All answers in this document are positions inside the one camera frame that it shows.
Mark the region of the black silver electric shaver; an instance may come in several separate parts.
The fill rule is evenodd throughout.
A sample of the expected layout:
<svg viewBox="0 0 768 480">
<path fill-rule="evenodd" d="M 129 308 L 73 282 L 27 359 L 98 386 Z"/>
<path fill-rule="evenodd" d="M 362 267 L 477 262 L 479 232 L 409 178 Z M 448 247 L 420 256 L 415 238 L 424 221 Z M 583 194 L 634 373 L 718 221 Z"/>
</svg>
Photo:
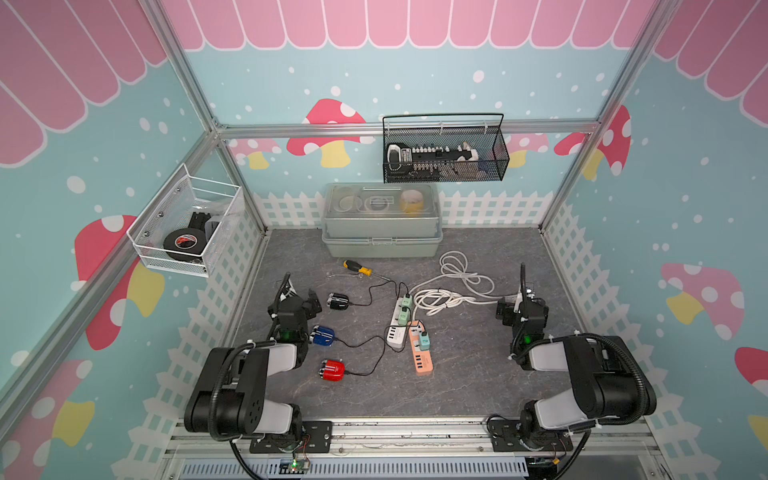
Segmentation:
<svg viewBox="0 0 768 480">
<path fill-rule="evenodd" d="M 347 310 L 351 305 L 351 301 L 346 294 L 332 292 L 327 298 L 327 306 L 332 310 Z"/>
</svg>

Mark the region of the red blue electric shaver case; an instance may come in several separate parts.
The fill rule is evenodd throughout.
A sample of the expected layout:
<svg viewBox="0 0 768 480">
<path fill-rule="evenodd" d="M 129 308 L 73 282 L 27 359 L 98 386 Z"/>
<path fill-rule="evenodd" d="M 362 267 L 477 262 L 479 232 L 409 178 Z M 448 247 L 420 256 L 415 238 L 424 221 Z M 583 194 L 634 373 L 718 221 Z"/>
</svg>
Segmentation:
<svg viewBox="0 0 768 480">
<path fill-rule="evenodd" d="M 346 367 L 342 361 L 326 359 L 319 369 L 320 377 L 325 381 L 341 381 L 346 374 Z"/>
</svg>

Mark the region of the white power strip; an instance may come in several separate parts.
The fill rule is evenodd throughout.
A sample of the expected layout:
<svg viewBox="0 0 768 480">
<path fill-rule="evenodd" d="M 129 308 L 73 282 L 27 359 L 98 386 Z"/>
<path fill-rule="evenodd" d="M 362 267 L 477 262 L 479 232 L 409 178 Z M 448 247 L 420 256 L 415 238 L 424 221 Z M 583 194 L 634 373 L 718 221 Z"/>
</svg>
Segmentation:
<svg viewBox="0 0 768 480">
<path fill-rule="evenodd" d="M 399 298 L 396 301 L 395 308 L 394 308 L 394 311 L 393 311 L 393 314 L 392 314 L 392 318 L 391 318 L 391 321 L 390 321 L 390 325 L 388 327 L 387 334 L 386 334 L 386 342 L 387 342 L 387 344 L 390 347 L 394 348 L 394 349 L 400 349 L 400 348 L 402 348 L 404 346 L 404 344 L 405 344 L 405 335 L 409 331 L 410 323 L 412 321 L 412 316 L 413 316 L 413 313 L 412 313 L 413 308 L 412 308 L 410 310 L 411 320 L 408 323 L 408 325 L 407 326 L 399 326 L 398 325 L 397 316 L 398 316 L 398 314 L 399 314 L 399 312 L 400 312 L 400 310 L 402 308 L 401 307 L 401 299 L 402 298 L 403 297 Z"/>
</svg>

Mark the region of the teal cube adapter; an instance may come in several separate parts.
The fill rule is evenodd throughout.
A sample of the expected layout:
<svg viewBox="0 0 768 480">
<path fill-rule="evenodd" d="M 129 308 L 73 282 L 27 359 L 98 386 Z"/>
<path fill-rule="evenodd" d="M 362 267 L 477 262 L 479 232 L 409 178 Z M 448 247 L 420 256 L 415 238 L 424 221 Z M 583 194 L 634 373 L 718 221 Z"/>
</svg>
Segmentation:
<svg viewBox="0 0 768 480">
<path fill-rule="evenodd" d="M 429 351 L 431 347 L 430 337 L 427 332 L 421 332 L 418 336 L 418 348 L 422 352 Z"/>
</svg>

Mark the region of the green charger adapter with prongs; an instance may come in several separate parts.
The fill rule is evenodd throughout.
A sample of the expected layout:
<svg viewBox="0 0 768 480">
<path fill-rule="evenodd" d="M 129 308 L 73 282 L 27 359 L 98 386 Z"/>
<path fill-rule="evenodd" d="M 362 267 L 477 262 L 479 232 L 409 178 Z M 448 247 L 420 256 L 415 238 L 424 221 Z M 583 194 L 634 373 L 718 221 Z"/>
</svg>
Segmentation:
<svg viewBox="0 0 768 480">
<path fill-rule="evenodd" d="M 411 320 L 411 313 L 409 307 L 402 307 L 398 316 L 397 322 L 399 326 L 407 326 Z"/>
</svg>

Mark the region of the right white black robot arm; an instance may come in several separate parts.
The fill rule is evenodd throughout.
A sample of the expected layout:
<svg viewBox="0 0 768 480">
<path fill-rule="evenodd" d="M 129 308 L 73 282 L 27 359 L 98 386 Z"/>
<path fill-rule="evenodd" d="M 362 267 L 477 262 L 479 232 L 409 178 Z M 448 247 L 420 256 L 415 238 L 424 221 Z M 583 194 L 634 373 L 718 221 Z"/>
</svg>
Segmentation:
<svg viewBox="0 0 768 480">
<path fill-rule="evenodd" d="M 526 371 L 564 372 L 569 381 L 563 392 L 527 402 L 517 419 L 489 419 L 489 430 L 494 424 L 506 429 L 498 434 L 505 441 L 530 451 L 563 451 L 569 433 L 628 425 L 655 412 L 657 395 L 622 338 L 545 335 L 549 306 L 528 288 L 524 265 L 518 293 L 497 302 L 496 317 L 512 329 L 511 361 Z"/>
</svg>

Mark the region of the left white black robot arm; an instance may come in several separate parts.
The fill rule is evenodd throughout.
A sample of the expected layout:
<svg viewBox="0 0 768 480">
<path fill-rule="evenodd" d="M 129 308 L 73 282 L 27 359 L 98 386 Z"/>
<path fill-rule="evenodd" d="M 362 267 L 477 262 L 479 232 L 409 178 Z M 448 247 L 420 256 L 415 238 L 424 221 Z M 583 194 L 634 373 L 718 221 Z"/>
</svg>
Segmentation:
<svg viewBox="0 0 768 480">
<path fill-rule="evenodd" d="M 322 311 L 317 294 L 305 298 L 285 274 L 267 313 L 271 326 L 263 341 L 217 347 L 208 354 L 185 407 L 191 433 L 215 441 L 240 438 L 290 451 L 307 442 L 300 407 L 266 397 L 268 380 L 302 366 L 311 343 L 308 321 Z"/>
</svg>

